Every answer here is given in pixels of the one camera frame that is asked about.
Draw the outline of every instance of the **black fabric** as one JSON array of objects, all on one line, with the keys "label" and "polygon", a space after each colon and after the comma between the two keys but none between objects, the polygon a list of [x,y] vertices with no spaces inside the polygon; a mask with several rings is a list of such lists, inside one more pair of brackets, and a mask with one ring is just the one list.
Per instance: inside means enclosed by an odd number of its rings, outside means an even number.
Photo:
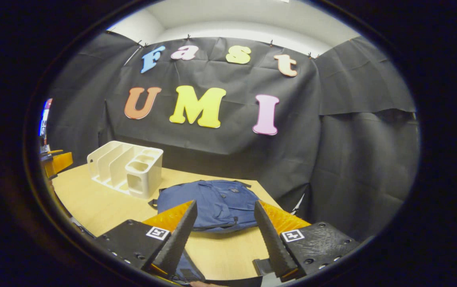
[{"label": "black fabric", "polygon": [[[141,57],[164,45],[157,65],[140,73]],[[172,60],[196,45],[193,60]],[[247,64],[225,59],[233,45],[251,49]],[[278,71],[274,55],[297,61],[298,76]],[[170,122],[181,85],[197,98],[225,89],[221,127]],[[160,87],[150,113],[125,116],[133,87]],[[136,109],[144,106],[147,91]],[[275,136],[256,134],[255,96],[279,98]],[[414,102],[397,70],[362,37],[317,59],[267,43],[233,38],[191,38],[136,45],[116,33],[83,48],[53,84],[48,118],[52,149],[72,151],[74,166],[110,140],[163,149],[163,167],[258,180],[286,210],[301,196],[297,215],[324,220],[356,240],[383,227],[409,191],[418,160]]]}]

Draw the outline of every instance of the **desk organizer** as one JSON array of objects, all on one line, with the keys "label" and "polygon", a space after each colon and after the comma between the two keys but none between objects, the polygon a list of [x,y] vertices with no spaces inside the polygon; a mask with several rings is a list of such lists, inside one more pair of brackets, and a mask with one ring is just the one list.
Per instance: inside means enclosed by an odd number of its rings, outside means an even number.
[{"label": "desk organizer", "polygon": [[86,157],[92,180],[148,199],[161,184],[163,150],[111,141]]}]

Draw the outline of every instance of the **orange letter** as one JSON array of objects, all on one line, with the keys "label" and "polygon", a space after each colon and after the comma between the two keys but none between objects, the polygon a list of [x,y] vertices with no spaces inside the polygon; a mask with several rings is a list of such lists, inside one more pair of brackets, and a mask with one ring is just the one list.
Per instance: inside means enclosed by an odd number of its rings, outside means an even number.
[{"label": "orange letter", "polygon": [[143,93],[145,89],[143,88],[132,88],[129,90],[129,98],[126,102],[126,107],[124,108],[124,113],[128,118],[133,118],[135,120],[139,120],[141,118],[145,118],[150,109],[152,109],[152,104],[154,104],[154,99],[157,96],[157,93],[161,91],[161,88],[152,87],[148,88],[147,92],[149,95],[147,96],[147,100],[145,101],[145,105],[141,110],[135,109],[136,102],[138,101],[139,95]]},{"label": "orange letter", "polygon": [[297,76],[297,71],[290,69],[290,64],[295,65],[296,60],[292,60],[289,55],[276,55],[274,58],[278,60],[278,69],[282,74],[290,77]]}]

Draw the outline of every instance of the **wooden table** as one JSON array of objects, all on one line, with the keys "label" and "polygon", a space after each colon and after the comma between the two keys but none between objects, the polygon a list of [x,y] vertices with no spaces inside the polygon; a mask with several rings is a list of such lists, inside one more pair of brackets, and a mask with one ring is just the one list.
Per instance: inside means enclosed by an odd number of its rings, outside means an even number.
[{"label": "wooden table", "polygon": [[[279,207],[255,180],[219,178],[163,168],[158,189],[197,180],[239,180],[250,184],[261,200]],[[81,165],[58,174],[53,179],[55,192],[68,211],[94,236],[99,236],[127,219],[143,221],[157,211],[148,202],[120,193],[93,181],[87,165]],[[258,276],[252,261],[269,257],[258,227],[228,234],[192,232],[185,247],[192,261],[210,280],[235,280]]]}]

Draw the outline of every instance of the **white wall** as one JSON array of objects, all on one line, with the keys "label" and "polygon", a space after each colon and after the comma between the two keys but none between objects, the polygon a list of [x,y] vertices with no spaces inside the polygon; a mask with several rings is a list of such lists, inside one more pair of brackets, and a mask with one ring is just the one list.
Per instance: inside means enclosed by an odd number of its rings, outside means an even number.
[{"label": "white wall", "polygon": [[163,33],[165,28],[154,15],[142,9],[109,27],[108,30],[124,35],[135,42],[141,40],[143,45],[144,43],[155,43],[156,38]]},{"label": "white wall", "polygon": [[274,45],[293,49],[305,55],[311,52],[313,57],[331,49],[331,46],[324,42],[288,29],[252,22],[230,21],[201,22],[167,29],[156,38],[155,42],[183,39],[188,34],[191,37],[242,38],[266,43],[272,40]]}]

